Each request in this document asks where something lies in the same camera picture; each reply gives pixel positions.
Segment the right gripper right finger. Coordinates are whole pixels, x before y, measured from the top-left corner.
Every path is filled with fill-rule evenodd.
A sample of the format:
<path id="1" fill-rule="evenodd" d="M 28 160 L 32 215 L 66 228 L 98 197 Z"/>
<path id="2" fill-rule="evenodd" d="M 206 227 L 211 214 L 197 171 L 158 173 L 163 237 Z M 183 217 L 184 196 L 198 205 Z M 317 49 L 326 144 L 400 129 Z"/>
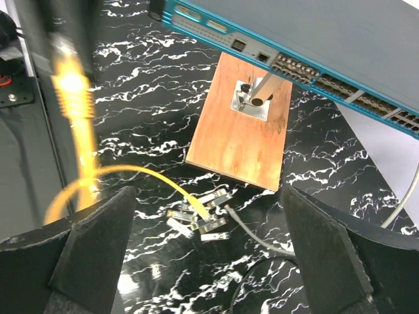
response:
<path id="1" fill-rule="evenodd" d="M 417 313 L 418 238 L 286 187 L 282 203 L 312 313 Z"/>

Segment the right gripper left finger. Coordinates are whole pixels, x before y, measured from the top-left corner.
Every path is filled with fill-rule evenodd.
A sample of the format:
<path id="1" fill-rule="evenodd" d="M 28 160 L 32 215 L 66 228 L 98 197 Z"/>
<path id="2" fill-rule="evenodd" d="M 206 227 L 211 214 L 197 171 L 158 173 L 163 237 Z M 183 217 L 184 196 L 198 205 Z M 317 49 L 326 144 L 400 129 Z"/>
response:
<path id="1" fill-rule="evenodd" d="M 2 313 L 110 313 L 137 190 L 1 242 Z"/>

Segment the teal network switch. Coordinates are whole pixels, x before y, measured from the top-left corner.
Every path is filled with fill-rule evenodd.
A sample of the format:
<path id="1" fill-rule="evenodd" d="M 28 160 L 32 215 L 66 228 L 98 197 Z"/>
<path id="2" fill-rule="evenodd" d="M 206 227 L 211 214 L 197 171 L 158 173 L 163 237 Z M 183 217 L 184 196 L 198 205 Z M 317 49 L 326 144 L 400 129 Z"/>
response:
<path id="1" fill-rule="evenodd" d="M 148 15 L 418 137 L 418 9 L 406 1 L 151 1 Z"/>

